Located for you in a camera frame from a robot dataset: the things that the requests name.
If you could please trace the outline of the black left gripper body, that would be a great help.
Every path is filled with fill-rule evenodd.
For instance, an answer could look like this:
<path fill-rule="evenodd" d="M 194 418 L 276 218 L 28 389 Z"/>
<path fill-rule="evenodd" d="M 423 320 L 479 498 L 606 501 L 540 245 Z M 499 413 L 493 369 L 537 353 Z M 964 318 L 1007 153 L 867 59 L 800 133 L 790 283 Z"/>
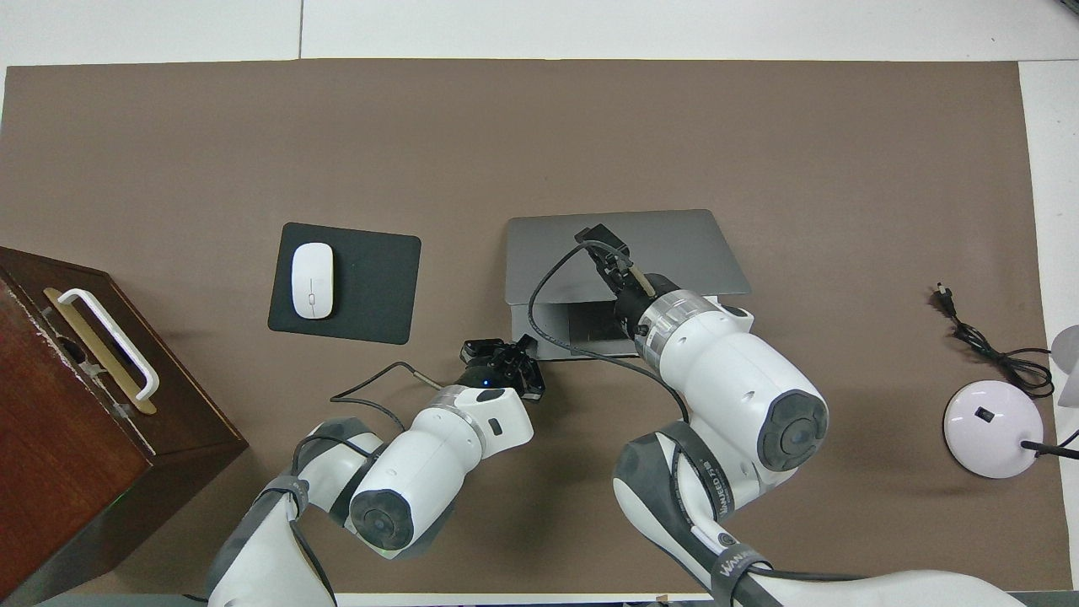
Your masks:
<path fill-rule="evenodd" d="M 524 389 L 524 360 L 519 354 L 467 357 L 456 384 L 476 389 Z"/>

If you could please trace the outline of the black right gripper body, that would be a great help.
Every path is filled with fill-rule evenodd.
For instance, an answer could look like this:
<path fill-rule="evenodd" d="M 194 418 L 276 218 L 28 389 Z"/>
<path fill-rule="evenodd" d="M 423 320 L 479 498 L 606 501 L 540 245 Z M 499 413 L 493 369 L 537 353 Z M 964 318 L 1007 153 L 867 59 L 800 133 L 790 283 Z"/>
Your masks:
<path fill-rule="evenodd" d="M 639 336 L 643 315 L 659 296 L 673 292 L 675 284 L 663 274 L 629 268 L 623 273 L 623 288 L 616 294 L 615 318 L 628 337 Z"/>

